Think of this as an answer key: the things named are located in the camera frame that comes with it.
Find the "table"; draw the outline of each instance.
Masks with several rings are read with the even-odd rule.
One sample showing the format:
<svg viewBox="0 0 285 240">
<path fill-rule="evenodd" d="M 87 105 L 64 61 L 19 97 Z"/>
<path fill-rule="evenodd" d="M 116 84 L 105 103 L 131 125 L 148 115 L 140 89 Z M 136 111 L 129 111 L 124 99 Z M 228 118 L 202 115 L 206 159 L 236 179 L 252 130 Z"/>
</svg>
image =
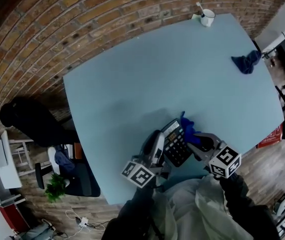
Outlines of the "table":
<svg viewBox="0 0 285 240">
<path fill-rule="evenodd" d="M 133 197 L 120 173 L 156 129 L 186 111 L 197 131 L 245 153 L 284 120 L 265 63 L 242 74 L 231 56 L 254 50 L 231 14 L 212 26 L 186 20 L 123 42 L 64 77 L 71 115 L 92 172 L 109 204 Z M 204 175 L 190 157 L 172 178 Z"/>
</svg>

